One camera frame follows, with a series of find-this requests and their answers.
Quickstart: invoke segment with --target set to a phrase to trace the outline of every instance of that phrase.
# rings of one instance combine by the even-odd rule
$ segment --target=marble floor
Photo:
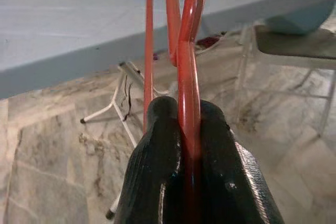
[[[325,27],[336,31],[336,19]],[[324,101],[251,91],[235,123],[235,86],[241,46],[233,36],[197,57],[202,99],[222,108],[238,141],[258,159],[288,224],[336,223],[336,101],[317,137]],[[135,62],[143,69],[142,62]],[[325,94],[332,72],[248,63],[246,85]],[[79,120],[109,103],[116,68],[0,101],[0,222],[109,223],[104,214],[121,189],[132,144],[114,110],[85,125]],[[160,89],[176,80],[161,53]],[[128,118],[139,139],[142,92],[131,89]],[[118,103],[126,114],[124,90]]]

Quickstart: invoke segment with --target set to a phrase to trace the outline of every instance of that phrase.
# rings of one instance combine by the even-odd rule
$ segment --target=table top
[[[206,0],[198,36],[320,1]],[[0,0],[0,99],[141,58],[144,22],[145,0]],[[154,0],[154,48],[167,48],[165,0]]]

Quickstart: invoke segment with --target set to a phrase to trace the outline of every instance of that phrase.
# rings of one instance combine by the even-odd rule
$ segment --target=chair
[[[244,86],[248,58],[263,64],[296,66],[309,68],[303,81],[314,69],[334,70],[327,95],[300,94],[292,91],[262,90]],[[318,29],[308,35],[285,35],[272,33],[266,26],[258,25],[247,29],[243,43],[243,58],[239,67],[236,97],[236,122],[239,122],[241,92],[256,90],[261,92],[299,95],[302,97],[326,99],[322,119],[318,128],[321,136],[326,126],[336,84],[336,36],[327,29]]]

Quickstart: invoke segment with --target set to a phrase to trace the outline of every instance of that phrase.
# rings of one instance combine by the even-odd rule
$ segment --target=light blue object
[[[330,16],[335,0],[328,0],[292,13],[265,20],[271,31],[282,34],[304,35],[317,30]]]

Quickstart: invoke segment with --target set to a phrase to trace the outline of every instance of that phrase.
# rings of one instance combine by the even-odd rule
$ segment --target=red object
[[[201,113],[194,44],[203,6],[204,0],[185,0],[181,20],[179,0],[166,0],[170,58],[178,70],[178,120],[183,132],[187,223],[201,220]],[[144,131],[147,108],[153,99],[152,62],[153,0],[146,0]]]

